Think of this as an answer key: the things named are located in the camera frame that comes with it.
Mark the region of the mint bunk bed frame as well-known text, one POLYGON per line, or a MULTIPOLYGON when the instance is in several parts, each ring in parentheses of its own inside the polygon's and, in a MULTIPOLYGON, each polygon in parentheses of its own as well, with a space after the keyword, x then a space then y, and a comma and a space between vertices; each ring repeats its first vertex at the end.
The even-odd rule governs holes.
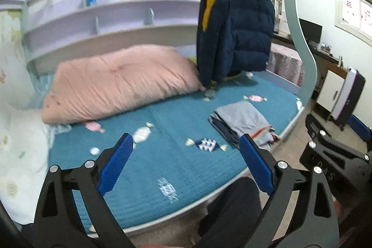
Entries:
POLYGON ((303 106, 306 106, 312 97, 317 81, 316 62, 301 29, 298 17, 297 1, 284 0, 284 5, 291 38, 295 49, 303 62, 303 68, 305 71, 303 76, 303 85, 296 95, 302 100, 303 106))

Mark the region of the person's dark trouser leg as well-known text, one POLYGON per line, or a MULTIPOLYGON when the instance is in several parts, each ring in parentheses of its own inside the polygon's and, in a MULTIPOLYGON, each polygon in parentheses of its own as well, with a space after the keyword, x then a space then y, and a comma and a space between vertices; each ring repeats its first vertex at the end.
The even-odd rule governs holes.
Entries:
POLYGON ((255 229, 262 211, 254 180, 240 178, 228 186, 209 206, 199 222, 195 247, 243 247, 255 229))

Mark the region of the navy and yellow puffer jacket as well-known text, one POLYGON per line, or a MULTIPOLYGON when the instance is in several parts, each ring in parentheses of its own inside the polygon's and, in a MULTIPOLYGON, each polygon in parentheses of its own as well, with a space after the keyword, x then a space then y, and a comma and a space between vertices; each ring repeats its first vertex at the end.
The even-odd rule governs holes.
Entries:
POLYGON ((274 33, 271 0, 200 0, 196 40, 204 87, 266 69, 274 33))

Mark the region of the grey and navy sweater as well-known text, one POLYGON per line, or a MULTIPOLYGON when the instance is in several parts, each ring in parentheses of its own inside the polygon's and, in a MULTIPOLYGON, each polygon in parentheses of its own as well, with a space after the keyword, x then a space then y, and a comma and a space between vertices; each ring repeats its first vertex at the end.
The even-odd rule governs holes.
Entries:
POLYGON ((238 147, 240 137, 248 134, 262 149, 270 150, 280 140, 265 117, 248 101, 220 106, 209 117, 210 124, 225 141, 238 147))

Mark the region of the lavender headboard shelf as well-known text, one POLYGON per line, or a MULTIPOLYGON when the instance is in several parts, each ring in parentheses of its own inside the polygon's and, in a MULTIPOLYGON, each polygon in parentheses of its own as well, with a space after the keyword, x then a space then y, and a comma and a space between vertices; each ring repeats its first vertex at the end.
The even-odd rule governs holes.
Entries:
POLYGON ((27 0, 22 25, 27 68, 49 73, 66 60, 148 43, 192 54, 199 1, 27 0))

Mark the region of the white cabinet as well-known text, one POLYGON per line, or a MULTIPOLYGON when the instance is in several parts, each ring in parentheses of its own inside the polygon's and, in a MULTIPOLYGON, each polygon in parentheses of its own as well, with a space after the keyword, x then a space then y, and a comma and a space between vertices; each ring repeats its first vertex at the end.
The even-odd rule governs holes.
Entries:
POLYGON ((345 70, 334 63, 330 63, 316 104, 330 113, 338 100, 346 76, 347 72, 345 70))

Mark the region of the white blanket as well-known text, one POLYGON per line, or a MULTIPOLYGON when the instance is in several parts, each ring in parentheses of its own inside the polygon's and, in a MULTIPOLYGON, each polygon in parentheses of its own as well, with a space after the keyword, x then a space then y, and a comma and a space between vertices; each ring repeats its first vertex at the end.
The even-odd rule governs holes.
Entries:
POLYGON ((34 221, 48 169, 50 130, 28 106, 34 95, 20 12, 1 11, 1 203, 21 225, 34 221))

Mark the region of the black monitor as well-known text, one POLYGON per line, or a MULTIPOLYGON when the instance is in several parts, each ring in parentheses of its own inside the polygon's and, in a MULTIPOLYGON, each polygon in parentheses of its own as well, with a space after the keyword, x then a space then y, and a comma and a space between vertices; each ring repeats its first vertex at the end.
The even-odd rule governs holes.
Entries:
POLYGON ((301 29, 307 42, 320 43, 322 26, 299 18, 301 29))

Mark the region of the teal quilted bed cover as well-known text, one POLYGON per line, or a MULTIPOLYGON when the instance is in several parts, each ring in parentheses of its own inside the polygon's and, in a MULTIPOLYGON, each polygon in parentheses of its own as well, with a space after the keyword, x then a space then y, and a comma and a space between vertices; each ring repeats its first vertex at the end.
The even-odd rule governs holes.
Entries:
POLYGON ((221 191, 247 166, 238 149, 228 144, 209 123, 220 106, 260 96, 255 108, 277 134, 298 115, 298 98, 283 87, 255 74, 240 77, 216 89, 207 101, 202 92, 100 120, 103 130, 92 132, 77 123, 58 134, 49 162, 62 169, 95 160, 120 137, 144 127, 150 133, 134 148, 105 201, 123 229, 140 230, 186 212, 221 191))

